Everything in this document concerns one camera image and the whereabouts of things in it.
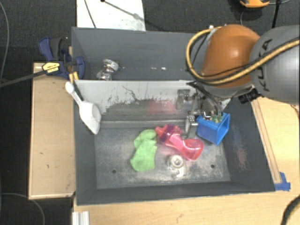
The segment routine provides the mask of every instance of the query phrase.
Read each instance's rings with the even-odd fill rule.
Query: pink plastic toy
[[[166,124],[164,127],[156,127],[155,131],[161,142],[177,149],[188,160],[196,160],[203,150],[202,141],[194,138],[182,139],[180,135],[183,131],[178,126]]]

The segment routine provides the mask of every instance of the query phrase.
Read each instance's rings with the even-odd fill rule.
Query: white plastic spoon
[[[79,106],[81,120],[92,131],[93,134],[97,134],[100,129],[101,113],[96,104],[88,101],[82,101],[75,92],[75,87],[72,83],[66,82],[65,87],[67,92],[74,98],[75,102]]]

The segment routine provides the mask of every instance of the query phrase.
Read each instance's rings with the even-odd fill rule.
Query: small metal object
[[[110,80],[112,80],[112,74],[110,74],[110,73],[105,73],[105,72],[103,72],[103,71],[100,71],[100,72],[98,72],[97,73],[97,78],[99,79],[99,80],[106,80],[106,81],[110,81]]]
[[[181,155],[175,154],[169,157],[168,167],[174,173],[173,175],[177,178],[185,175],[185,164]]]
[[[196,134],[198,123],[195,121],[194,115],[188,115],[186,118],[184,133],[181,134],[182,139],[194,138]]]
[[[99,80],[110,81],[113,79],[113,74],[119,70],[117,62],[111,59],[103,59],[103,69],[97,73],[96,77]]]
[[[205,120],[211,120],[211,115],[206,114],[205,111],[202,112],[202,117],[203,117]]]
[[[106,72],[116,73],[119,70],[119,65],[113,60],[103,59],[103,67]]]

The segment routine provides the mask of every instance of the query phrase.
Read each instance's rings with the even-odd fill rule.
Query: green object
[[[157,150],[156,132],[152,129],[142,131],[134,140],[136,148],[130,163],[137,172],[144,172],[155,168],[155,154]]]
[[[215,123],[220,123],[223,120],[223,116],[222,115],[214,115],[211,117],[211,120]]]
[[[144,139],[154,140],[156,143],[156,132],[153,129],[142,131],[134,140],[135,148],[137,149]]]

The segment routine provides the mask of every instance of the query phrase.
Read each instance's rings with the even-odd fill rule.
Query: wooden board
[[[34,72],[42,64],[34,64]],[[29,199],[70,197],[75,191],[73,100],[65,79],[33,80]]]

